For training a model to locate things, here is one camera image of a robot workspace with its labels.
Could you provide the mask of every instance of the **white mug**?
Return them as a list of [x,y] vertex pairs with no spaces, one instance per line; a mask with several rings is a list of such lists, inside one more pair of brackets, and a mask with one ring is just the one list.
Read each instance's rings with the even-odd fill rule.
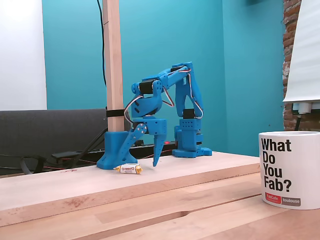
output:
[[320,208],[320,132],[259,134],[263,200],[286,209]]

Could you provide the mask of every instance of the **red logo on mug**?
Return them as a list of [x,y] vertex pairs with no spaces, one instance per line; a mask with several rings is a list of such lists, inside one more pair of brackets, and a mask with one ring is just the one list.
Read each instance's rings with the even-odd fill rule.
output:
[[281,196],[273,195],[270,193],[265,193],[265,199],[269,202],[275,203],[275,204],[281,204]]

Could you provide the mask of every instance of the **wooden tabletop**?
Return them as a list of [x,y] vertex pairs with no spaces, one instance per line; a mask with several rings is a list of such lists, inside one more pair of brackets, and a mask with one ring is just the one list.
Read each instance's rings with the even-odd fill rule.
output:
[[319,240],[320,210],[263,202],[259,173],[0,227],[1,240]]
[[1,178],[0,227],[260,171],[258,157],[222,152],[152,161],[139,160],[139,175],[87,166]]

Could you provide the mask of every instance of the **brick wall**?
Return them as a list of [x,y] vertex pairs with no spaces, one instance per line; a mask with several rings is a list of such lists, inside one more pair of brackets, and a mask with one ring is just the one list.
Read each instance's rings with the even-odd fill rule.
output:
[[[285,33],[283,35],[283,47],[285,59],[283,63],[283,97],[286,96],[287,92],[292,49],[294,46],[294,39],[301,1],[302,0],[284,0],[283,22],[285,24]],[[286,103],[284,105],[283,124],[285,131],[293,131],[295,129],[297,116],[292,115],[291,109],[291,103]],[[320,131],[320,113],[302,115],[299,130]]]

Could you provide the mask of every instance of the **wooden post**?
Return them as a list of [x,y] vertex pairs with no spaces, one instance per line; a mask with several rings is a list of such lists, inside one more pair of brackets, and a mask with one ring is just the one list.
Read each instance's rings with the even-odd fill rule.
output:
[[[124,109],[119,0],[103,0],[107,109]],[[124,131],[124,117],[108,118],[108,131]]]

